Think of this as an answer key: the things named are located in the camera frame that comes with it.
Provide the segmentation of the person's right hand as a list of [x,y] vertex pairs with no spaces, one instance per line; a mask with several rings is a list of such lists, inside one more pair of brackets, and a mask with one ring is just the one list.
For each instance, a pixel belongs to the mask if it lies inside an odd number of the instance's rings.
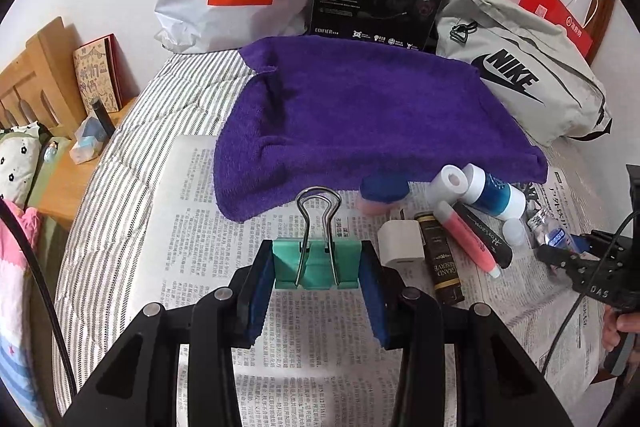
[[603,315],[602,345],[611,352],[619,343],[622,334],[640,333],[640,313],[618,313],[610,306],[606,306]]

